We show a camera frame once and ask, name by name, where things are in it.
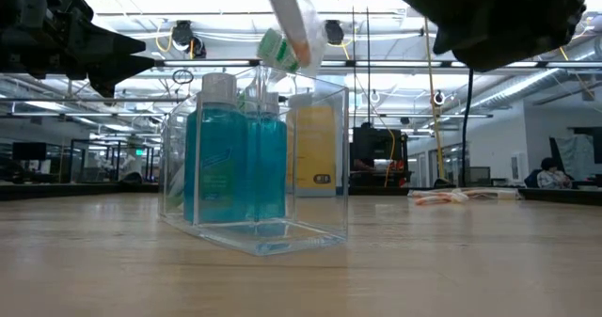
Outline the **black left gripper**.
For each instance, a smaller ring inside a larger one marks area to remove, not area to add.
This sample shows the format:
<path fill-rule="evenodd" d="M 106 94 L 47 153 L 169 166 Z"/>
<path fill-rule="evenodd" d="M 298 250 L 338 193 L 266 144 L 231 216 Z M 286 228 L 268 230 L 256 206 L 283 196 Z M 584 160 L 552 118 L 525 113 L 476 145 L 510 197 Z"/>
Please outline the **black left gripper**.
<path fill-rule="evenodd" d="M 91 62 L 85 53 L 89 39 L 92 56 L 125 56 Z M 112 98 L 117 84 L 155 66 L 154 59 L 133 55 L 145 50 L 144 41 L 91 24 L 79 10 L 52 11 L 48 0 L 0 0 L 1 72 L 88 78 L 93 89 Z"/>

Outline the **teal bottle white cap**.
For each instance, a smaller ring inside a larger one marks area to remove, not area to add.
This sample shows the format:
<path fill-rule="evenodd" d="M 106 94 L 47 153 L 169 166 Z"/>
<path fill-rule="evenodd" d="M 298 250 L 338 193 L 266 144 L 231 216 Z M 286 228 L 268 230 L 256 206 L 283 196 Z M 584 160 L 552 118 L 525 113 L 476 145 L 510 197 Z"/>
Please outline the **teal bottle white cap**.
<path fill-rule="evenodd" d="M 279 95 L 266 92 L 250 97 L 246 115 L 246 178 L 254 204 L 254 220 L 283 218 L 286 214 L 287 126 L 280 118 Z"/>
<path fill-rule="evenodd" d="M 246 117 L 237 107 L 236 77 L 211 72 L 187 116 L 183 218 L 230 223 L 246 218 Z"/>

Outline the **black monitor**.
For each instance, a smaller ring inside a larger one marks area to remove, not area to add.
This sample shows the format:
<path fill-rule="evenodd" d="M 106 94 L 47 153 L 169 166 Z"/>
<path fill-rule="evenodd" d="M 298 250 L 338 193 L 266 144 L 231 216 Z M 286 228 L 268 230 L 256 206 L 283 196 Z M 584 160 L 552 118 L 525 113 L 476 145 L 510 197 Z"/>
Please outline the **black monitor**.
<path fill-rule="evenodd" d="M 460 184 L 464 187 L 490 186 L 491 173 L 489 166 L 469 166 L 460 176 Z"/>
<path fill-rule="evenodd" d="M 13 142 L 11 157 L 26 171 L 41 173 L 47 160 L 47 144 L 43 142 Z"/>

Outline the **yellow disinfecting wipes canister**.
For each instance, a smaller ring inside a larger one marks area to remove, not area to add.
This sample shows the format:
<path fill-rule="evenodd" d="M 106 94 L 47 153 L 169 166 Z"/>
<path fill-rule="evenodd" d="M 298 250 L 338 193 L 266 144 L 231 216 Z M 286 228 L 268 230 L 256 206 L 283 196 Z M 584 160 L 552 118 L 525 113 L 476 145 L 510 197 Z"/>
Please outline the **yellow disinfecting wipes canister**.
<path fill-rule="evenodd" d="M 311 93 L 288 101 L 287 187 L 301 198 L 336 195 L 336 110 L 329 101 L 315 102 Z"/>

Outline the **clear acrylic organizer box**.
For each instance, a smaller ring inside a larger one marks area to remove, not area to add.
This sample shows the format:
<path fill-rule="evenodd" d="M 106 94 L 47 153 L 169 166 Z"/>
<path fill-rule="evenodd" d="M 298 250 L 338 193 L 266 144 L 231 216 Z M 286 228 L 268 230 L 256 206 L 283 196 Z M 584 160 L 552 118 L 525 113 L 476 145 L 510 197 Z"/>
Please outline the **clear acrylic organizer box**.
<path fill-rule="evenodd" d="M 202 89 L 188 96 L 167 115 L 162 130 L 160 209 L 161 218 L 188 234 L 257 256 L 340 244 L 347 237 L 348 204 L 348 96 L 346 87 L 263 66 L 237 73 L 237 107 L 245 115 L 250 97 L 266 92 L 279 95 L 280 118 L 285 122 L 288 101 L 293 95 L 311 93 L 315 102 L 329 101 L 336 110 L 337 176 L 336 195 L 328 198 L 301 198 L 291 192 L 286 181 L 286 214 L 283 218 L 256 221 L 248 215 L 254 204 L 247 190 L 246 218 L 230 223 L 188 222 L 183 218 L 186 119 L 200 109 L 194 101 Z"/>

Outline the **person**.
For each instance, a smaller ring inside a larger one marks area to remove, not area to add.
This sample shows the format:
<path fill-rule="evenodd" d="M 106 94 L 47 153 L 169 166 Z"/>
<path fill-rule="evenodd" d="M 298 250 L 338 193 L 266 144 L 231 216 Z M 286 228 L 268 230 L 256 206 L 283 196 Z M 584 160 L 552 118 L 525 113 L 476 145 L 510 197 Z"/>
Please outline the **person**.
<path fill-rule="evenodd" d="M 541 162 L 541 170 L 537 174 L 537 185 L 541 189 L 571 189 L 572 180 L 558 169 L 556 161 L 547 157 Z"/>

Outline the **grey board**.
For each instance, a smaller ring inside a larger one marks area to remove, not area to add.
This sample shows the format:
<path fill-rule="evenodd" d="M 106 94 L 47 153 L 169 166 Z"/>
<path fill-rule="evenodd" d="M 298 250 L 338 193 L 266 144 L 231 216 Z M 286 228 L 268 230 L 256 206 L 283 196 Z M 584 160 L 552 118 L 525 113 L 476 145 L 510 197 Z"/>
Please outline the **grey board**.
<path fill-rule="evenodd" d="M 592 131 L 585 134 L 551 136 L 552 158 L 574 188 L 602 187 L 602 137 Z"/>

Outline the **black frame workstation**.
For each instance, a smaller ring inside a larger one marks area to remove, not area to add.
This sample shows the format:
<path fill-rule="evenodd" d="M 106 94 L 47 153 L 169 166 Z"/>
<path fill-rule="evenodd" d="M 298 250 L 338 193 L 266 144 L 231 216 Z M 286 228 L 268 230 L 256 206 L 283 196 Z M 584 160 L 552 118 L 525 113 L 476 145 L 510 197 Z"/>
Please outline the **black frame workstation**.
<path fill-rule="evenodd" d="M 68 149 L 66 182 L 119 182 L 130 171 L 138 171 L 143 182 L 154 182 L 159 147 L 140 136 L 101 136 L 73 139 Z"/>

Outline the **black aluminium table frame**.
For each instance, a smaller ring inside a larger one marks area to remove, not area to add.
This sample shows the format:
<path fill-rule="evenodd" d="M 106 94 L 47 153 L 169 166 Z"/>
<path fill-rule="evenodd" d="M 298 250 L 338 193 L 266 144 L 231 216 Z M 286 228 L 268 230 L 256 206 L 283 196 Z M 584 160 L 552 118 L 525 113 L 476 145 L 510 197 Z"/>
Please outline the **black aluminium table frame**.
<path fill-rule="evenodd" d="M 120 182 L 77 184 L 1 184 L 0 201 L 109 195 L 118 193 L 158 194 L 160 187 L 154 183 L 126 184 Z M 526 200 L 577 204 L 602 207 L 602 190 L 541 190 L 517 188 Z"/>

